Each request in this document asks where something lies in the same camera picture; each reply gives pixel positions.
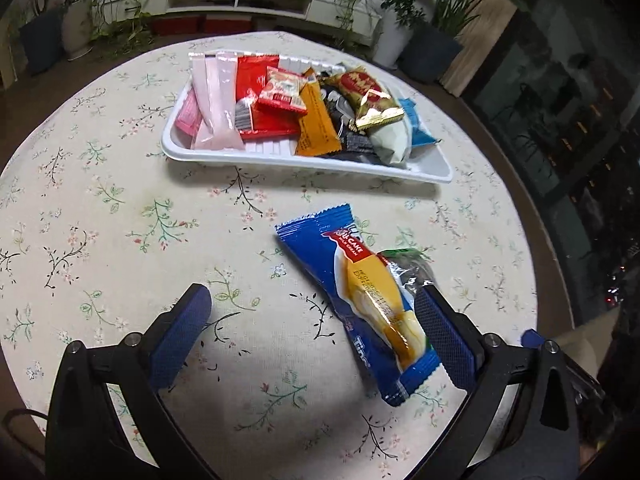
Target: bolt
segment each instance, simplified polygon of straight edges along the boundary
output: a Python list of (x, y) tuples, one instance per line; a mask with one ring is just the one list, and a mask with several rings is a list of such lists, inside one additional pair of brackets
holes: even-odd
[(142, 336), (138, 332), (127, 334), (124, 338), (124, 344), (127, 346), (137, 346), (142, 340)]
[(555, 341), (545, 341), (545, 350), (551, 354), (557, 354), (560, 347)]
[(497, 348), (502, 343), (502, 339), (497, 334), (489, 332), (484, 336), (484, 342), (487, 343), (491, 348)]
[(75, 354), (81, 348), (82, 348), (82, 343), (79, 341), (72, 341), (71, 343), (69, 343), (69, 346), (66, 347), (66, 349), (70, 354)]

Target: floral pattern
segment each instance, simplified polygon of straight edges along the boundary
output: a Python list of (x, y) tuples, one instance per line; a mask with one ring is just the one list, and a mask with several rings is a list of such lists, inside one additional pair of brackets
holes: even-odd
[[(399, 80), (457, 168), (449, 185), (167, 159), (159, 136), (188, 52), (218, 48), (362, 63), (284, 32), (206, 38), (123, 64), (36, 128), (0, 177), (0, 343), (15, 383), (46, 410), (67, 344), (144, 332), (203, 283), (210, 319), (161, 396), (222, 478), (405, 478), (464, 393), (440, 367), (402, 406), (385, 404), (273, 226), (350, 203), (368, 245), (419, 250), (453, 309), (516, 343), (537, 300), (513, 202), (456, 123)], [(153, 463), (109, 391), (134, 452)]]

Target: white tray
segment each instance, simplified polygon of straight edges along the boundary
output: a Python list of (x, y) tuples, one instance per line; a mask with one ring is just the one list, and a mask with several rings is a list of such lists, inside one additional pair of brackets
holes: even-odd
[[(238, 56), (249, 56), (258, 53), (234, 52), (234, 54)], [(303, 72), (309, 66), (313, 67), (316, 72), (341, 73), (345, 71), (345, 67), (340, 65), (329, 65), (316, 60), (282, 55), (280, 56), (279, 66), (298, 73)], [(385, 86), (396, 99), (404, 97), (398, 88), (390, 85), (388, 82), (382, 80), (380, 84)], [(199, 162), (208, 166), (260, 164), (290, 168), (311, 168), (324, 171), (363, 173), (438, 184), (448, 184), (453, 179), (453, 170), (442, 153), (440, 144), (414, 148), (405, 170), (377, 164), (351, 162), (348, 160), (293, 155), (296, 142), (290, 139), (247, 142), (244, 152), (241, 150), (191, 150), (191, 137), (174, 126), (175, 118), (180, 112), (190, 89), (191, 79), (187, 81), (187, 84), (182, 89), (180, 97), (178, 97), (174, 109), (171, 111), (164, 130), (162, 131), (162, 150), (166, 156), (174, 160)]]

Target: round table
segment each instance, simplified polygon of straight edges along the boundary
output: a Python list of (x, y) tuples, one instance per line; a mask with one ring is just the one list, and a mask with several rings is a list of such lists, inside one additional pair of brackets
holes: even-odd
[[(2, 350), (18, 390), (46, 412), (70, 341), (117, 344), (203, 283), (212, 325), (161, 395), (217, 473), (404, 478), (464, 392), (439, 367), (399, 408), (384, 403), (273, 227), (350, 203), (370, 247), (424, 251), (453, 308), (517, 344), (537, 308), (517, 212), (452, 119), (369, 65), (442, 138), (451, 184), (168, 160), (160, 133), (188, 78), (188, 52), (217, 48), (362, 63), (280, 32), (174, 44), (98, 78), (39, 126), (0, 180)], [(110, 391), (136, 453), (151, 460), (120, 392)]]

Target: black cable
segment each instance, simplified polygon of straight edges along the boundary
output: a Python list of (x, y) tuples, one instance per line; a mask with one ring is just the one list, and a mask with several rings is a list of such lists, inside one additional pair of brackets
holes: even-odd
[(27, 408), (17, 408), (15, 410), (9, 410), (8, 412), (6, 412), (6, 415), (2, 419), (2, 427), (5, 428), (9, 436), (12, 439), (14, 439), (18, 444), (20, 444), (24, 449), (29, 451), (32, 455), (38, 457), (40, 460), (44, 462), (44, 455), (41, 452), (39, 452), (37, 449), (27, 444), (18, 435), (16, 435), (14, 433), (14, 430), (11, 429), (11, 426), (9, 426), (9, 424), (11, 423), (12, 420), (14, 420), (15, 417), (21, 416), (21, 415), (33, 415), (39, 418), (43, 418), (44, 420), (47, 420), (47, 415), (45, 415), (44, 413), (37, 412), (35, 410), (28, 410)]

